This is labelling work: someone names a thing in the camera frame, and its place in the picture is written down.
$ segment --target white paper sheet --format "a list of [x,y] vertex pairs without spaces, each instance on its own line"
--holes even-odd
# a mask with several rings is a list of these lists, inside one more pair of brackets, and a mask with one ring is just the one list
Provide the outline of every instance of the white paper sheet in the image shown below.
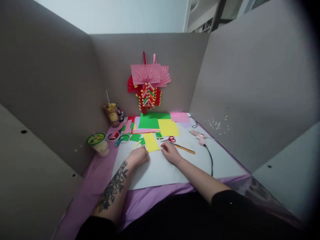
[[[181,156],[187,159],[189,162],[193,163],[195,166],[199,167],[203,171],[211,174],[211,159],[207,149],[204,146],[198,144],[199,140],[193,136],[189,130],[196,130],[204,132],[202,128],[189,128],[185,129],[179,124],[177,127],[180,131],[181,136],[175,137],[176,143],[189,148],[196,152],[196,154],[191,154],[182,149],[177,148]],[[156,140],[160,146],[163,141],[167,139]],[[246,171],[214,140],[206,139],[206,145],[210,150],[213,159],[213,176],[215,178],[222,177],[232,177],[240,176],[246,174]],[[121,163],[129,156],[130,152],[133,150],[133,146],[137,144],[134,141],[129,141],[126,144],[120,144],[116,161],[113,167],[112,175],[116,173],[119,169]],[[132,177],[129,190],[160,186],[173,183],[187,183],[188,180],[180,172],[180,170],[169,163],[163,156],[161,151],[155,151],[149,153],[150,161],[138,167]]]

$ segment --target gray cardboard partition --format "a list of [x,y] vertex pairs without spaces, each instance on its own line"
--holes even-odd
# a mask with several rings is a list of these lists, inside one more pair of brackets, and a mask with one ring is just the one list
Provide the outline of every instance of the gray cardboard partition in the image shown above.
[[33,0],[1,1],[0,29],[1,104],[82,174],[108,128],[89,35]]
[[131,64],[153,63],[153,53],[161,65],[169,65],[172,82],[162,88],[160,107],[153,111],[188,112],[208,34],[93,34],[90,35],[110,100],[117,102],[127,116],[140,115],[138,98],[127,92]]
[[251,172],[319,121],[313,43],[289,2],[267,2],[211,33],[190,106]]

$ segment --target black sleeve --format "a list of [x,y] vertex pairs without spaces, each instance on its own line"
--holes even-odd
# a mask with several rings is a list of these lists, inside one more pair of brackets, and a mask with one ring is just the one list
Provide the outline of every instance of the black sleeve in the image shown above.
[[212,197],[211,203],[215,216],[223,220],[225,224],[229,224],[237,234],[253,236],[262,233],[264,237],[276,237],[277,239],[301,237],[298,229],[263,211],[251,200],[235,191],[219,192]]
[[76,240],[114,239],[115,224],[106,218],[90,216],[81,226]]

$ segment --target pink paper fan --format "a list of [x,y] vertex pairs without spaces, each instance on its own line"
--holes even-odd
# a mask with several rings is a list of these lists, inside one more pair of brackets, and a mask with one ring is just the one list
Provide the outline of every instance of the pink paper fan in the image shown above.
[[171,83],[171,76],[169,74],[169,66],[161,66],[160,82],[154,84],[155,87],[166,87],[168,83]]
[[132,81],[134,85],[144,83],[159,83],[160,82],[160,64],[138,64],[131,65]]

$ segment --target person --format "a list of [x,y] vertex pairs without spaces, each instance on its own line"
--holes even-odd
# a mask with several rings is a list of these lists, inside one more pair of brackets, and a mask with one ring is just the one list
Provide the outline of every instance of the person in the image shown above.
[[80,239],[212,238],[296,239],[298,229],[259,209],[251,200],[182,158],[166,142],[165,158],[186,176],[196,192],[174,195],[157,203],[117,233],[116,224],[135,169],[149,161],[145,146],[133,150],[102,193],[91,216],[81,226]]

